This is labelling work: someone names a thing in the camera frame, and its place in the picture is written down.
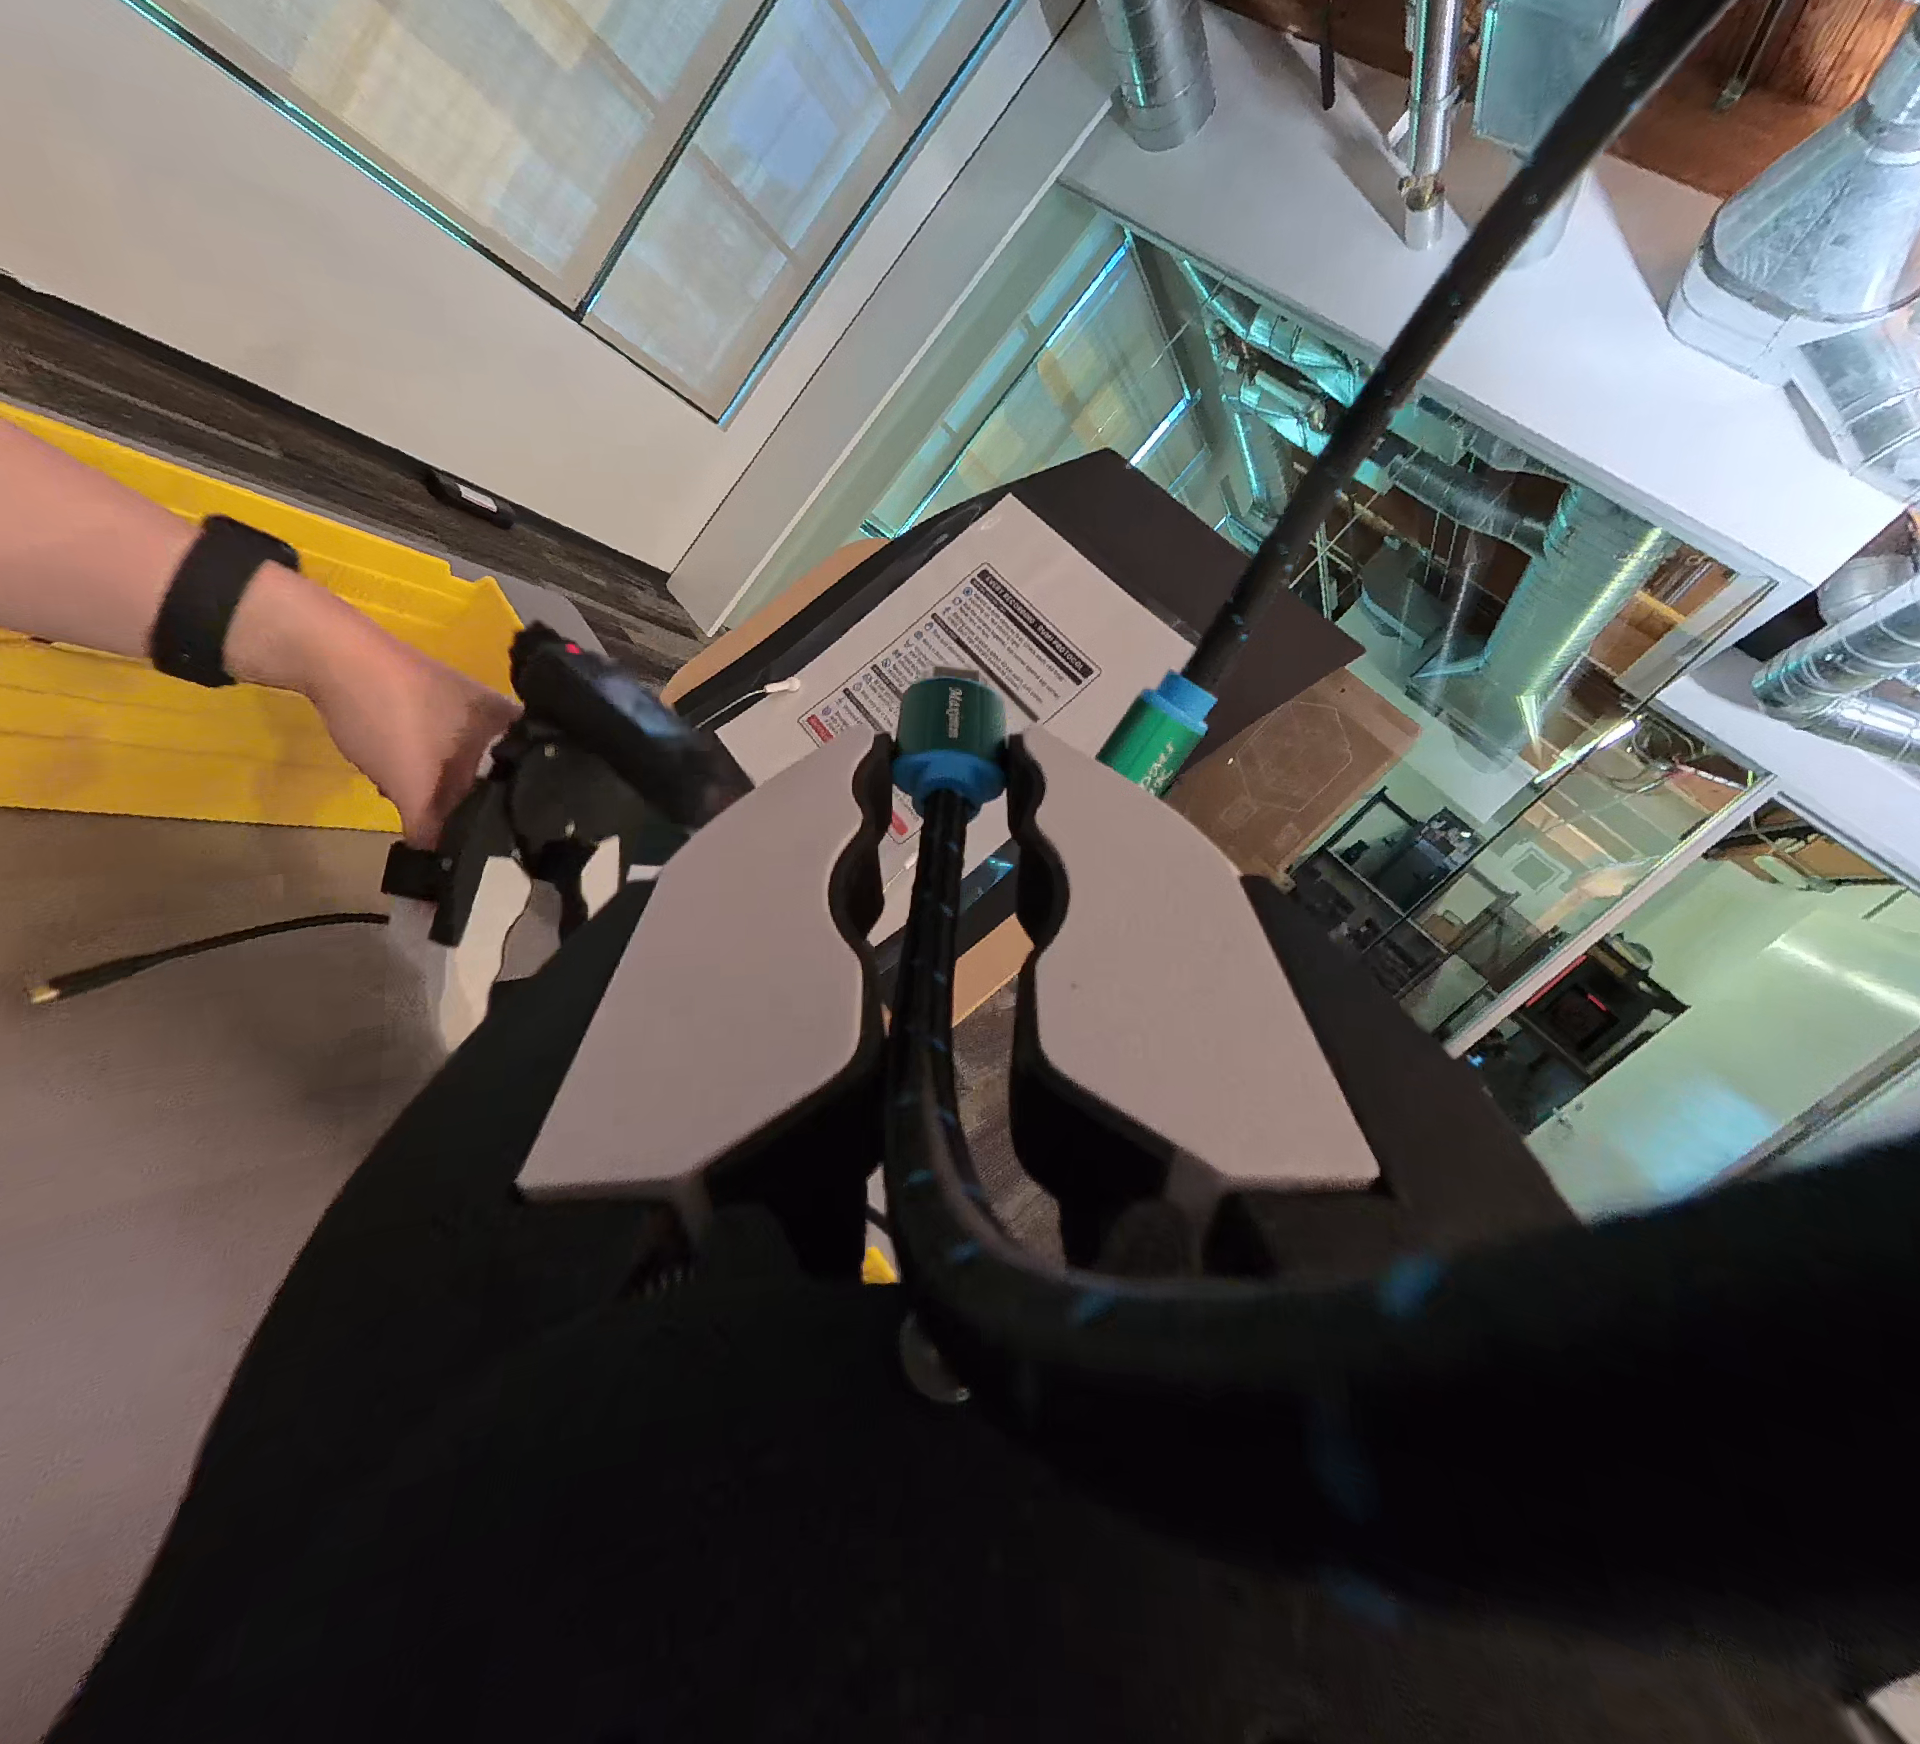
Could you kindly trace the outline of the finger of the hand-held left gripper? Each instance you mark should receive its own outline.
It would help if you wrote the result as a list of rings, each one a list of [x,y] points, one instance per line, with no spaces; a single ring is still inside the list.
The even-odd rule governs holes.
[[[473,1032],[499,984],[532,978],[559,949],[561,897],[522,871],[483,871],[459,943],[447,945],[447,1032]]]

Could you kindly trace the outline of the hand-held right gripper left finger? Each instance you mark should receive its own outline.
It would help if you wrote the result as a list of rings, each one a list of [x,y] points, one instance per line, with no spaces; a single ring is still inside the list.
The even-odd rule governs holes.
[[[809,1276],[860,1276],[891,761],[884,736],[842,734],[659,871],[518,1171],[526,1203],[659,1209],[695,1251],[754,1209]]]

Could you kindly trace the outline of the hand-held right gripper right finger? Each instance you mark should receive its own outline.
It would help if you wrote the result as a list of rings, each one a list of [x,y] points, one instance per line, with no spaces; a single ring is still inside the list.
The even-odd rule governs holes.
[[[1226,1203],[1379,1184],[1228,860],[1165,800],[1030,729],[1006,749],[1019,969],[1009,1132],[1091,1270],[1127,1217],[1204,1261]]]

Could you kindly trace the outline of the dark grey USB hub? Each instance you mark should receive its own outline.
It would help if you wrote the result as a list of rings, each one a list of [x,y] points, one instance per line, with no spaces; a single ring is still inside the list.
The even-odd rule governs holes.
[[[105,963],[49,975],[25,987],[25,1003],[27,1006],[55,1004],[71,996],[114,989],[140,975],[174,963],[242,947],[252,941],[275,941],[320,931],[385,927],[387,923],[387,912],[319,912],[252,924],[201,941],[179,941],[153,951],[130,953]]]

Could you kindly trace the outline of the person's left forearm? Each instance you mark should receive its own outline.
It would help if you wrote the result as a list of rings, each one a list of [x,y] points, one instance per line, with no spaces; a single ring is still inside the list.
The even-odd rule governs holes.
[[[199,526],[37,437],[3,430],[3,629],[148,663],[156,606]],[[357,627],[302,570],[267,564],[241,598],[227,663],[239,684],[305,695],[319,655]]]

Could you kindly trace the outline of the person's left hand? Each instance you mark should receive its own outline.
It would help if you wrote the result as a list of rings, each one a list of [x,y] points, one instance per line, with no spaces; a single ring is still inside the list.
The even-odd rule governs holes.
[[[302,692],[340,749],[432,851],[522,707],[380,629],[319,655]]]

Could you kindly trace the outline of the brown cardboard panel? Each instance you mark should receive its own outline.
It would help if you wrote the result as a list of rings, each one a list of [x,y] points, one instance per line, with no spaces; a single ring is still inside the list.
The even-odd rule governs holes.
[[[1416,748],[1423,724],[1335,672],[1189,766],[1166,803],[1241,875],[1283,879]]]

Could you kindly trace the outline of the black wristband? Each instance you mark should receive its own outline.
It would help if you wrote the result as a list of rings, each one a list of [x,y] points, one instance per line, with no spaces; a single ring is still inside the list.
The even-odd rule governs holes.
[[[275,564],[300,573],[297,548],[222,513],[201,520],[148,632],[148,663],[158,675],[203,689],[239,684],[227,663],[227,638],[241,598]]]

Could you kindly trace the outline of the taped instruction sheet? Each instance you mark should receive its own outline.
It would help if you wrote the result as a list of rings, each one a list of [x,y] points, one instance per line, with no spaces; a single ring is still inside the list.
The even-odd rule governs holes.
[[[819,649],[774,653],[773,677],[742,675],[724,692],[746,705],[719,740],[754,781],[837,738],[896,738],[902,697],[940,670],[993,689],[1008,731],[1047,728],[1094,756],[1189,655],[1160,614],[1015,498],[889,585],[834,598],[817,632]]]

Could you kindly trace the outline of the instruction sheet on stand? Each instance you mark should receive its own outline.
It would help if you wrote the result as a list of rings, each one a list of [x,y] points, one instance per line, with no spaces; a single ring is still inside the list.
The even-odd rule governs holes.
[[[1149,604],[1177,632],[1193,638],[1224,600],[1242,554],[1209,530],[1165,491],[1122,464],[1113,453],[1047,467],[1008,489],[983,492],[891,540],[858,538],[797,579],[746,622],[716,638],[666,686],[664,697],[684,717],[710,729],[735,717],[746,695],[724,697],[742,675],[773,677],[774,653],[823,644],[817,627],[834,598],[889,585],[948,542],[966,520],[1006,498],[1019,500],[1065,532],[1068,544],[1091,557],[1130,596]],[[1299,598],[1275,604],[1261,622],[1219,697],[1194,766],[1235,734],[1256,724],[1310,686],[1335,672],[1357,674],[1359,647]],[[1268,879],[1276,895],[1311,923],[1301,882],[1303,860],[1283,879]]]

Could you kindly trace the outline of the silver ceiling ductwork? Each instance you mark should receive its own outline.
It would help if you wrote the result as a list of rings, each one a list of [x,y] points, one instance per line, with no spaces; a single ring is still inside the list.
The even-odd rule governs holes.
[[[1186,253],[1166,281],[1239,462],[1226,528],[1258,552],[1314,482],[1371,362]],[[1291,558],[1289,590],[1359,643],[1359,672],[1481,772],[1546,772],[1624,715],[1629,624],[1675,624],[1679,540],[1451,388],[1387,413]]]

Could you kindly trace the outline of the tall window with blinds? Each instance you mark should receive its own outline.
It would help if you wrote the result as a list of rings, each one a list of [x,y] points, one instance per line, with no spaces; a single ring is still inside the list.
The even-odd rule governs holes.
[[[1280,458],[1226,404],[1219,277],[1094,213],[963,382],[887,438],[885,485],[854,535],[891,540],[983,492],[1094,453],[1250,550]]]

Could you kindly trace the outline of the large window with blinds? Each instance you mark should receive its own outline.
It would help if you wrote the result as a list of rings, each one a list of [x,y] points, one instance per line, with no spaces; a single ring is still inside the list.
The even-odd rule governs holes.
[[[729,421],[1018,0],[122,0]]]

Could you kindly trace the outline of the silver insulated pipe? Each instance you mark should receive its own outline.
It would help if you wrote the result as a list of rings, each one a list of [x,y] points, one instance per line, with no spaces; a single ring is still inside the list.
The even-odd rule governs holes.
[[[1409,91],[1401,132],[1401,238],[1428,252],[1441,240],[1445,172],[1459,100],[1466,0],[1409,0]]]

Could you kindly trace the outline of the silver flared duct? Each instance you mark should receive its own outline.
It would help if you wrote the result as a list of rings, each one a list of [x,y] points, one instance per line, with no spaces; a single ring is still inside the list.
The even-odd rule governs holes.
[[[1835,462],[1918,491],[1918,20],[1866,91],[1712,216],[1667,306],[1685,345],[1804,402]]]

